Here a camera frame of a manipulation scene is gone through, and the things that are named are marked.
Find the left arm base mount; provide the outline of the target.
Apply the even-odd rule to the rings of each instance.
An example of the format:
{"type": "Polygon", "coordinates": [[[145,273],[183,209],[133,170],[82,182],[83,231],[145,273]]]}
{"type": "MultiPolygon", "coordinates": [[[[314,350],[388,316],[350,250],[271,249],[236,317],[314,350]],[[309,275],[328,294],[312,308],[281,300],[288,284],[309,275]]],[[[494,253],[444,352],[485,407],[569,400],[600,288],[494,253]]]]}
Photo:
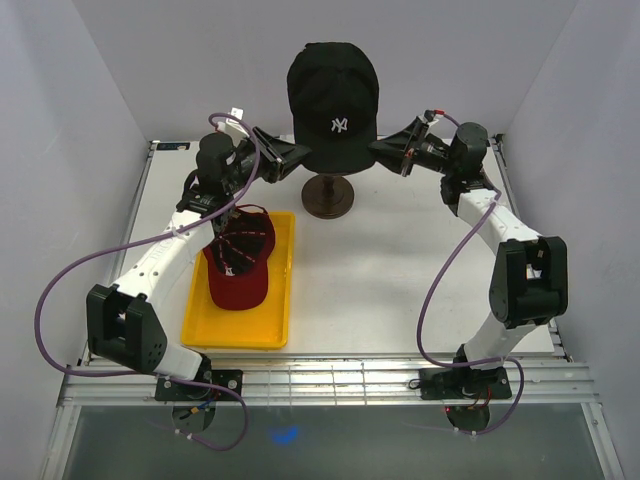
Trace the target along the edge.
{"type": "Polygon", "coordinates": [[[234,392],[242,394],[244,372],[240,369],[218,369],[206,372],[189,383],[160,379],[154,399],[160,402],[234,401],[234,392]]]}

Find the dark red baseball cap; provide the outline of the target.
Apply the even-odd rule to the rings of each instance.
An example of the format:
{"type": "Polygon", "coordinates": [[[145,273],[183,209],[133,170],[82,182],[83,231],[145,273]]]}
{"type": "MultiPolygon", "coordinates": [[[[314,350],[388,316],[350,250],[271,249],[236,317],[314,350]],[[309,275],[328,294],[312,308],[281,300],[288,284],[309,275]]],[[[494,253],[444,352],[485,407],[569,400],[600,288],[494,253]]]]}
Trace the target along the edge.
{"type": "Polygon", "coordinates": [[[203,249],[210,296],[224,310],[243,311],[265,300],[268,259],[276,235],[268,211],[255,204],[237,207],[214,240],[203,249]]]}

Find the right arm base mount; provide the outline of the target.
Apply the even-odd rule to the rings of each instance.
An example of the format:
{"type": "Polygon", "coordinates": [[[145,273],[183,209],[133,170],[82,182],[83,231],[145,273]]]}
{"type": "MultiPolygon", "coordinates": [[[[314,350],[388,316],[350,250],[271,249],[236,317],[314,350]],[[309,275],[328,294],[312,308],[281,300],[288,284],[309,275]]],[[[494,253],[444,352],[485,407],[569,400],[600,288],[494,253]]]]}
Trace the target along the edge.
{"type": "Polygon", "coordinates": [[[512,397],[504,367],[491,370],[464,368],[424,368],[409,381],[410,390],[419,390],[422,400],[498,399],[512,397]]]}

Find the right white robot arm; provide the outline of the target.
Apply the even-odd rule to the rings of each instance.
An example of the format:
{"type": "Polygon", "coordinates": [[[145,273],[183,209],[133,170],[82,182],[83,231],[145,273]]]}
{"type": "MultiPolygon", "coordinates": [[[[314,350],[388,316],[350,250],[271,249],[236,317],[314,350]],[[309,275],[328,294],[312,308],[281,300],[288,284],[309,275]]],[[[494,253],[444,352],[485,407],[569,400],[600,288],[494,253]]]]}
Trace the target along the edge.
{"type": "Polygon", "coordinates": [[[495,258],[486,320],[452,362],[432,360],[410,386],[424,400],[508,399],[504,365],[512,351],[568,307],[567,245],[526,226],[501,204],[501,192],[483,166],[489,149],[483,126],[461,123],[450,142],[431,133],[431,125],[445,115],[428,110],[368,146],[378,163],[403,177],[416,166],[440,174],[443,203],[471,228],[463,240],[481,238],[495,258]]]}

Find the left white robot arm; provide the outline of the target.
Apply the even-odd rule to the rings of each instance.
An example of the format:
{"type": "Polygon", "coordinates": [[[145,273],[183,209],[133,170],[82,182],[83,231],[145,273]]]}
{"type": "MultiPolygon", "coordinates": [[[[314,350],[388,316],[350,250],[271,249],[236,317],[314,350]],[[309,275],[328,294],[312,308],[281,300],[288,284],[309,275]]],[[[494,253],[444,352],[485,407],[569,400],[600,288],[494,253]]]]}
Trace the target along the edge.
{"type": "Polygon", "coordinates": [[[309,148],[259,128],[203,137],[165,231],[148,240],[148,250],[112,285],[89,291],[89,351],[139,374],[177,378],[190,399],[205,397],[212,387],[210,364],[168,339],[160,306],[187,266],[230,222],[242,192],[256,180],[283,180],[309,154],[309,148]]]}

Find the black cap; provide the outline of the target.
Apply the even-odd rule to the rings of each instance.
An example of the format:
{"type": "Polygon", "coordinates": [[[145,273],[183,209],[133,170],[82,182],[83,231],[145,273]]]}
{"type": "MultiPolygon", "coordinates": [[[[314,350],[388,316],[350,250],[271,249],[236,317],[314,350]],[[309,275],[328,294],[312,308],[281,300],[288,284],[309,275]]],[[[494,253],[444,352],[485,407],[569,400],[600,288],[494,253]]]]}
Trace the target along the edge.
{"type": "Polygon", "coordinates": [[[351,175],[371,168],[377,139],[379,81],[373,64],[347,42],[308,43],[286,78],[294,139],[311,150],[304,167],[351,175]]]}

